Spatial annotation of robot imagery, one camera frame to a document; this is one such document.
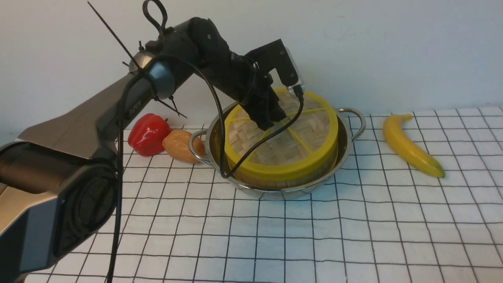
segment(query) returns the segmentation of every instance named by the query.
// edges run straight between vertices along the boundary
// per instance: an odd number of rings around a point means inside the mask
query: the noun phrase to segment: red bell pepper
[[[127,142],[141,156],[152,156],[164,151],[162,140],[171,131],[161,117],[148,113],[134,124]]]

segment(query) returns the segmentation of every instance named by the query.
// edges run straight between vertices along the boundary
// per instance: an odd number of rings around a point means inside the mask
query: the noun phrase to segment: metal pot
[[[229,112],[236,106],[236,103],[233,103],[229,107],[223,110],[224,119],[227,117]],[[353,113],[358,116],[361,122],[361,127],[355,135],[352,135],[351,129],[349,128],[346,120],[343,118],[341,113]],[[337,157],[337,161],[335,162],[334,167],[327,172],[321,178],[318,178],[315,181],[304,184],[302,186],[284,188],[284,189],[267,189],[267,188],[259,188],[255,186],[251,186],[245,184],[239,180],[236,180],[232,177],[229,177],[227,181],[234,185],[238,190],[242,190],[243,192],[257,197],[259,199],[267,199],[267,200],[288,200],[301,197],[310,193],[312,190],[317,188],[320,185],[323,185],[327,179],[329,179],[337,169],[339,169],[344,161],[348,158],[349,152],[351,151],[353,142],[358,139],[366,129],[365,117],[358,111],[352,108],[341,108],[336,111],[338,120],[339,120],[339,132],[337,135],[337,143],[339,148],[339,154]],[[196,137],[206,135],[205,140],[205,148],[207,158],[199,156],[194,150],[193,141]],[[206,163],[209,166],[216,169],[218,173],[219,171],[219,162],[220,162],[220,135],[221,135],[221,127],[220,127],[220,119],[217,116],[213,122],[210,124],[207,130],[197,131],[190,137],[189,140],[189,149],[194,156],[195,159],[200,162]],[[229,165],[225,162],[224,171],[228,173],[230,171]]]

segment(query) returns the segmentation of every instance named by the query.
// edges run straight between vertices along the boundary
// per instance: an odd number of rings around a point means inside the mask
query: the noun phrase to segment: yellow banana
[[[444,178],[445,172],[442,165],[428,153],[413,143],[402,130],[402,123],[412,119],[412,115],[390,115],[382,127],[384,139],[388,145],[419,171],[437,178]]]

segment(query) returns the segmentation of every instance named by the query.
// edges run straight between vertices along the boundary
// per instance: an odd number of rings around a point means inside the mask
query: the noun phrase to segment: bamboo steamer
[[[245,110],[237,105],[225,120],[225,154],[232,168],[265,136],[276,131],[299,109],[299,101],[286,89],[276,90],[287,118],[267,131],[260,130]],[[262,188],[282,189],[320,178],[337,160],[338,118],[323,98],[306,91],[304,108],[287,130],[260,145],[238,168],[234,177]]]

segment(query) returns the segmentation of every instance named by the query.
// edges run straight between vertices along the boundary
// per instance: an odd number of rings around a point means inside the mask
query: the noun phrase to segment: pot handle
[[[213,165],[211,165],[211,162],[201,156],[199,156],[196,152],[196,150],[194,149],[194,140],[195,138],[199,137],[199,136],[202,136],[204,134],[206,134],[208,132],[208,130],[201,130],[201,131],[197,131],[195,133],[192,134],[192,136],[190,137],[189,139],[189,151],[191,153],[191,155],[197,159],[198,161],[202,162],[202,163],[206,163],[208,164],[209,166],[213,167]]]
[[[340,113],[347,113],[347,112],[353,113],[356,116],[358,116],[358,118],[360,119],[360,124],[361,124],[360,129],[351,138],[351,142],[354,143],[355,140],[357,140],[361,135],[363,135],[363,132],[365,132],[365,129],[367,128],[367,121],[365,120],[365,116],[363,116],[363,114],[360,111],[353,109],[353,108],[341,108],[337,111]]]

